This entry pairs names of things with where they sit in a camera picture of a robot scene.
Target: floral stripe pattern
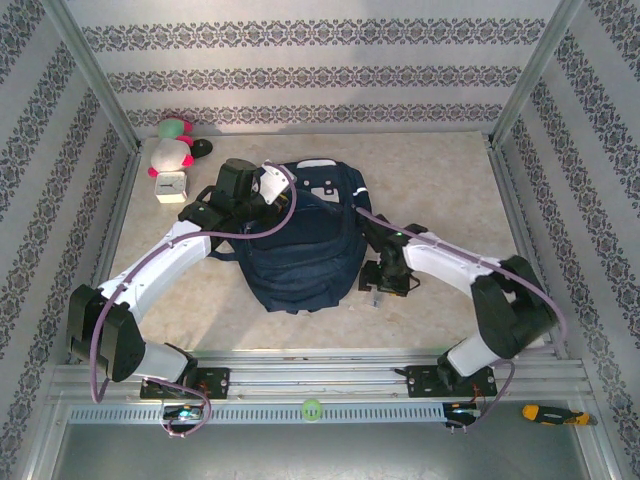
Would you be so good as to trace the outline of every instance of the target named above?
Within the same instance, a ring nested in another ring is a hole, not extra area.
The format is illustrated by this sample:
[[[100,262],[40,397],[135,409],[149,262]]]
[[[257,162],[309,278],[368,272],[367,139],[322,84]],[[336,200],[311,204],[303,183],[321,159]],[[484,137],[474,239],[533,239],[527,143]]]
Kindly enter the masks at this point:
[[[116,93],[335,87],[512,87],[520,67],[374,66],[171,70],[108,75]]]
[[[167,117],[180,117],[205,125],[263,123],[353,122],[493,122],[498,104],[378,104],[378,105],[283,105],[264,107],[175,108],[128,110],[134,127],[157,125]]]
[[[609,38],[640,82],[640,15],[628,0],[589,0],[589,8],[598,17]]]
[[[42,384],[46,362],[49,360],[53,339],[65,316],[66,299],[71,293],[71,286],[76,270],[82,258],[82,252],[91,229],[93,216],[98,208],[102,188],[114,161],[115,152],[120,140],[110,127],[100,146],[100,152],[85,188],[82,202],[76,219],[69,233],[67,245],[45,307],[42,311],[33,342],[28,350],[28,359],[24,364],[24,372],[18,382],[18,390],[14,394],[14,402],[9,408],[9,419],[2,425],[0,436],[0,478],[11,478],[27,429],[28,418],[36,405],[36,396]]]
[[[585,344],[593,356],[598,378],[603,385],[607,402],[614,414],[613,420],[618,426],[618,434],[626,445],[626,454],[631,457],[633,472],[640,476],[640,445],[638,444],[640,425],[638,425],[638,415],[634,412],[633,399],[626,391],[626,383],[621,378],[620,365],[616,363],[611,342],[603,332],[602,320],[595,308],[589,285],[586,283],[573,244],[568,237],[564,220],[540,165],[538,153],[521,117],[516,121],[511,133],[520,153],[521,161],[524,162],[547,234],[555,250],[556,259],[562,269],[569,298],[583,330]],[[517,185],[509,162],[506,164],[511,182],[517,192]],[[526,220],[524,205],[520,195],[516,193],[516,197],[524,215],[529,236],[533,241],[535,237]],[[543,264],[539,257],[538,261],[542,268]]]
[[[0,359],[9,345],[11,330],[20,316],[25,294],[31,288],[35,270],[44,253],[49,235],[58,216],[64,196],[71,183],[76,164],[89,136],[91,126],[100,108],[100,103],[89,89],[69,127],[49,179],[40,194],[33,219],[27,227],[24,243],[18,248],[13,269],[9,272],[0,294]]]
[[[618,236],[609,223],[598,192],[591,185],[589,172],[583,165],[578,149],[543,80],[531,92],[531,101],[537,108],[547,137],[558,155],[573,198],[578,202],[587,231],[591,234],[591,242],[605,268],[611,290],[616,294],[616,302],[624,312],[623,318],[629,322],[629,331],[636,339],[636,347],[640,349],[640,287],[635,283],[636,276],[630,273],[629,260],[618,245]]]
[[[44,127],[55,110],[60,95],[69,82],[76,63],[69,50],[61,43],[38,81],[27,107],[13,134],[2,150],[0,160],[0,222],[4,220],[15,189],[20,185],[20,177],[31,162],[35,147],[44,133]]]
[[[571,82],[602,148],[609,154],[609,161],[620,184],[624,185],[632,207],[640,208],[640,149],[572,33],[567,33],[562,39],[555,57]]]
[[[302,45],[532,45],[542,19],[415,18],[108,25],[82,29],[94,52]]]
[[[7,7],[0,21],[0,85],[16,64],[31,35],[44,18],[38,0],[16,0]]]

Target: patterned wallpaper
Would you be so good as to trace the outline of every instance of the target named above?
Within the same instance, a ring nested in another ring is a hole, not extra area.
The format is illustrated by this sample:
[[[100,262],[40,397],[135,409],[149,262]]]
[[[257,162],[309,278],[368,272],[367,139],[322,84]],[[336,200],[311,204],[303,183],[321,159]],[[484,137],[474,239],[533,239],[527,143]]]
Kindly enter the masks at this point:
[[[558,0],[69,0],[139,136],[494,126]]]
[[[640,478],[639,8],[584,2],[503,144],[623,478]]]
[[[70,292],[91,282],[128,155],[37,0],[0,2],[0,479],[17,473],[65,359]]]

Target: beige floor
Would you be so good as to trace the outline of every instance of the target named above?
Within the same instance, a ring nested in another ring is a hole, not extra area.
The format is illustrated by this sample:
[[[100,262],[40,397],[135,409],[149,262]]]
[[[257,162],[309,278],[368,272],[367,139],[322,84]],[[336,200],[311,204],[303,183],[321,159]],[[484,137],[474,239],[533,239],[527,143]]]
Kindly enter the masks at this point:
[[[479,133],[256,135],[213,137],[214,151],[188,170],[189,200],[215,183],[230,157],[256,164],[326,156],[360,169],[375,213],[420,223],[441,238],[484,255],[515,252]],[[145,145],[112,275],[155,244],[184,205],[162,205],[148,178]],[[407,298],[352,289],[340,306],[313,314],[267,313],[235,264],[206,259],[189,270],[151,309],[140,328],[149,340],[186,349],[384,348],[443,349],[475,329],[471,301],[437,279]]]

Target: pink and white plush toy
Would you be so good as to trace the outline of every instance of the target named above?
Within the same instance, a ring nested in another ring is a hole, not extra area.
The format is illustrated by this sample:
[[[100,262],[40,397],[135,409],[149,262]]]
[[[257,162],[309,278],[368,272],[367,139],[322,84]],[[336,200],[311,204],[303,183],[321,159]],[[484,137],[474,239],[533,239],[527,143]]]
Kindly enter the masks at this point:
[[[160,143],[151,154],[149,176],[155,178],[159,173],[177,172],[193,165],[194,158],[191,154],[193,143],[193,138],[186,135],[181,135],[175,139],[160,139]]]

